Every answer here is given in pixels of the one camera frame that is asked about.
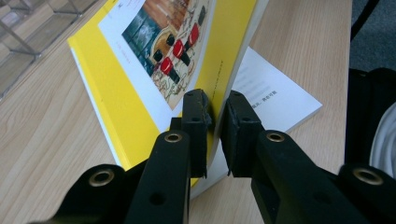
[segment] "yellow book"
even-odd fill
[[[108,0],[68,43],[113,156],[149,157],[186,91],[208,96],[213,123],[267,0]],[[208,166],[219,125],[208,136]]]

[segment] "white paper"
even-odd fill
[[[233,90],[245,95],[266,130],[289,132],[322,106],[251,48],[242,60]]]

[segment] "black bag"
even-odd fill
[[[369,164],[373,139],[385,111],[396,102],[396,72],[349,69],[345,163]]]

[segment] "book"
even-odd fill
[[[267,2],[108,0],[68,39],[117,164],[128,170],[147,159],[180,116],[183,94],[202,89],[217,124],[211,166],[221,111]]]
[[[247,48],[233,90],[245,95],[266,130],[288,133],[322,107],[315,97],[251,48]]]

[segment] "book illustration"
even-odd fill
[[[142,90],[139,95],[150,92],[143,86],[154,85],[170,110],[176,110],[173,114],[181,111],[177,105],[189,87],[195,85],[199,75],[198,61],[205,50],[204,37],[211,2],[146,0],[142,2],[141,8],[135,10],[134,16],[120,18],[124,28],[118,29],[116,33],[101,22],[102,33],[108,37],[110,46],[111,42],[114,43],[116,56],[125,61],[123,63],[120,60],[127,76],[132,77],[131,83],[135,88],[141,86],[137,88]],[[134,14],[136,6],[128,8],[128,4],[129,1],[120,1],[114,10],[125,8]],[[104,21],[115,20],[118,15],[109,14]],[[120,35],[124,43],[119,37],[113,38],[115,34]],[[149,97],[148,100],[160,99]]]

